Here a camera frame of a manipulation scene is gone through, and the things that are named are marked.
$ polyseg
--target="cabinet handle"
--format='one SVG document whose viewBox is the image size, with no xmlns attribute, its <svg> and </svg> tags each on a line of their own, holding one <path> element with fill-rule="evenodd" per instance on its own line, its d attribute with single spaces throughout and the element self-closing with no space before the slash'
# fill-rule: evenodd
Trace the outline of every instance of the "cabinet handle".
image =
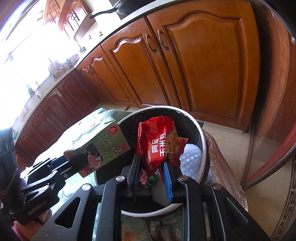
<svg viewBox="0 0 296 241">
<path fill-rule="evenodd" d="M 90 72 L 91 74 L 94 74 L 94 72 L 93 72 L 93 71 L 91 71 L 91 67 L 89 67 L 89 72 Z"/>
<path fill-rule="evenodd" d="M 161 34 L 161 30 L 160 30 L 160 29 L 157 30 L 157 33 L 158 33 L 158 39 L 159 39 L 159 42 L 163 45 L 163 47 L 165 48 L 165 50 L 168 51 L 168 47 L 165 46 L 165 44 L 163 43 L 163 40 L 161 39 L 161 36 L 160 36 L 160 34 Z"/>
<path fill-rule="evenodd" d="M 87 72 L 88 72 L 90 75 L 92 75 L 92 72 L 90 71 L 89 66 L 87 67 Z"/>
<path fill-rule="evenodd" d="M 71 13 L 71 19 L 75 20 L 76 16 L 73 15 L 73 13 Z"/>
<path fill-rule="evenodd" d="M 156 49 L 151 48 L 151 45 L 150 45 L 150 43 L 148 41 L 148 37 L 149 37 L 149 34 L 145 34 L 146 43 L 147 43 L 148 47 L 152 50 L 152 52 L 156 53 Z"/>
<path fill-rule="evenodd" d="M 73 15 L 74 18 L 77 18 L 77 20 L 80 21 L 79 18 L 78 18 L 78 16 L 77 16 L 77 14 L 76 14 L 76 12 L 74 10 L 72 12 L 72 15 Z"/>
</svg>

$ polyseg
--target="kitchen cabinet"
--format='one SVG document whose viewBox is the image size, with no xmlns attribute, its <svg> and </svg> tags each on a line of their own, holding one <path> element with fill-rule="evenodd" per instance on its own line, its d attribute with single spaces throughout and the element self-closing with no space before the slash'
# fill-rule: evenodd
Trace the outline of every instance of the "kitchen cabinet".
<svg viewBox="0 0 296 241">
<path fill-rule="evenodd" d="M 84 0 L 64 0 L 61 3 L 59 17 L 55 22 L 57 22 L 58 29 L 66 32 L 69 38 L 77 41 L 82 39 L 95 23 L 94 19 L 88 19 L 90 15 L 91 10 Z"/>
<path fill-rule="evenodd" d="M 74 37 L 73 31 L 70 29 L 70 27 L 66 21 L 63 21 L 63 25 L 61 27 L 61 32 L 64 32 L 68 36 L 68 38 Z"/>
<path fill-rule="evenodd" d="M 31 166 L 36 157 L 47 149 L 47 146 L 25 126 L 15 144 L 15 148 L 16 153 L 18 153 L 18 161 L 26 161 L 26 165 Z"/>
<path fill-rule="evenodd" d="M 86 64 L 86 59 L 76 67 L 76 71 L 99 101 L 111 102 L 111 96 L 108 95 L 107 89 L 101 84 L 98 78 L 93 78 L 93 74 L 89 70 L 89 65 Z"/>
<path fill-rule="evenodd" d="M 70 31 L 74 35 L 76 31 L 79 28 L 78 23 L 75 21 L 75 18 L 70 10 L 66 13 L 66 18 L 65 18 L 66 23 L 68 24 Z"/>
<path fill-rule="evenodd" d="M 169 69 L 144 18 L 114 34 L 102 48 L 138 107 L 179 107 Z"/>
<path fill-rule="evenodd" d="M 45 97 L 40 106 L 55 124 L 55 129 L 59 130 L 58 138 L 65 130 L 82 118 L 57 88 L 54 88 Z"/>
<path fill-rule="evenodd" d="M 72 16 L 73 16 L 74 20 L 80 26 L 83 19 L 87 15 L 86 10 L 82 7 L 81 3 L 79 1 L 76 1 L 76 0 L 71 3 L 71 6 L 70 6 L 69 10 L 72 13 Z"/>
<path fill-rule="evenodd" d="M 103 87 L 105 96 L 114 103 L 131 106 L 134 103 L 132 95 L 116 73 L 110 60 L 101 46 L 98 46 L 84 61 L 88 64 L 89 75 Z"/>
<path fill-rule="evenodd" d="M 189 1 L 147 17 L 182 108 L 197 119 L 245 131 L 260 64 L 257 26 L 249 2 Z"/>
<path fill-rule="evenodd" d="M 28 120 L 26 127 L 46 148 L 55 143 L 63 133 L 62 129 L 47 115 L 40 106 Z"/>
<path fill-rule="evenodd" d="M 45 23 L 57 23 L 62 10 L 62 0 L 48 0 L 44 10 Z"/>
<path fill-rule="evenodd" d="M 69 73 L 57 88 L 82 117 L 90 114 L 100 103 L 76 70 Z"/>
</svg>

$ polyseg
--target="floor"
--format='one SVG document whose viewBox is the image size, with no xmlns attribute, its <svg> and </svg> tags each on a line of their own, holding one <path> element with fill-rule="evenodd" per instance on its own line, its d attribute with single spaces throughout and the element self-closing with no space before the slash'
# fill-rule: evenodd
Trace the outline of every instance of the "floor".
<svg viewBox="0 0 296 241">
<path fill-rule="evenodd" d="M 107 110 L 118 109 L 136 111 L 138 108 L 104 103 L 99 107 Z M 248 153 L 250 135 L 242 131 L 205 122 L 203 127 L 217 142 L 226 162 L 240 181 Z M 264 162 L 254 159 L 250 172 L 257 170 Z M 291 181 L 292 161 L 286 163 L 279 171 L 263 182 L 245 191 L 249 214 L 259 223 L 263 230 L 273 238 L 286 204 Z"/>
</svg>

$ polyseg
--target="frying pan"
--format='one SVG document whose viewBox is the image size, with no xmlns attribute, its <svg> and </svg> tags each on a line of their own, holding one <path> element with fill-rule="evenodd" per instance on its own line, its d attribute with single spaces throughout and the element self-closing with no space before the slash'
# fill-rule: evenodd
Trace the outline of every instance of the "frying pan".
<svg viewBox="0 0 296 241">
<path fill-rule="evenodd" d="M 119 0 L 116 2 L 113 6 L 113 9 L 98 12 L 92 16 L 89 17 L 89 19 L 92 19 L 98 15 L 104 14 L 104 13 L 113 13 L 117 12 L 121 15 L 129 15 L 130 13 L 136 11 L 137 9 L 153 2 L 155 0 Z"/>
</svg>

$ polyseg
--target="red snack bag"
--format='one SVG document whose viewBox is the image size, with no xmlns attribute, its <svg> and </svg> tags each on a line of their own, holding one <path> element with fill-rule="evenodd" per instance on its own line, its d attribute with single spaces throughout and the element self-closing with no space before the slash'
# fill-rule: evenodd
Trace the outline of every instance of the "red snack bag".
<svg viewBox="0 0 296 241">
<path fill-rule="evenodd" d="M 174 122 L 167 116 L 153 117 L 141 122 L 137 144 L 137 153 L 142 154 L 144 162 L 140 173 L 141 184 L 145 184 L 157 171 L 167 154 L 172 165 L 180 167 L 180 155 L 184 152 L 187 140 L 177 136 Z"/>
</svg>

